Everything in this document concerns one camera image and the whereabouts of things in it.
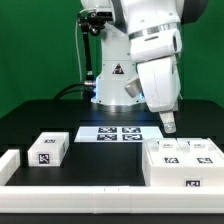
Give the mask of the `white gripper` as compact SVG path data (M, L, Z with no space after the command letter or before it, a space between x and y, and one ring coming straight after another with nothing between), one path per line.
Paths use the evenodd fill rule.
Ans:
M152 112L168 111L174 107L180 92L176 55L182 50L177 28L154 34L143 33L130 40L132 61L137 65L142 91ZM176 132L174 114L159 113L167 134Z

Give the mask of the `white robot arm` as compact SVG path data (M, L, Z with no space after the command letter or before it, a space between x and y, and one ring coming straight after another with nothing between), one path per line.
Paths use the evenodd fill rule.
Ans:
M102 70L92 104L112 112L147 106L164 131L176 131L182 51L180 26L197 21L209 0L80 0L83 39L100 36Z

